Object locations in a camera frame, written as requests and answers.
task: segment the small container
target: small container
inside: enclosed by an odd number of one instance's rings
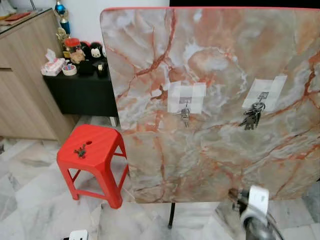
[[[85,60],[85,54],[81,49],[81,43],[78,38],[67,38],[64,44],[70,53],[70,60],[74,64],[79,64]]]

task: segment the stool seat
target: stool seat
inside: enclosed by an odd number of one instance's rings
[[[118,146],[122,153],[115,153]],[[71,133],[57,153],[57,164],[73,199],[78,200],[78,194],[88,195],[108,200],[112,208],[121,206],[120,191],[129,167],[126,165],[117,186],[111,172],[111,160],[114,155],[127,158],[124,141],[117,130],[109,127],[83,124]],[[73,177],[70,174],[70,168],[78,169]],[[96,177],[104,195],[75,188],[74,181],[81,170],[88,171]]]

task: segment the black cabinet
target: black cabinet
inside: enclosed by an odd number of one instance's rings
[[[118,117],[115,95],[108,73],[105,77],[43,76],[63,114]]]

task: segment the white wall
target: white wall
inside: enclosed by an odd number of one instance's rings
[[[31,8],[28,0],[9,0],[14,7]],[[56,0],[33,0],[36,8],[54,8]],[[71,36],[81,41],[103,41],[100,13],[111,7],[166,7],[170,0],[61,0],[69,11]]]

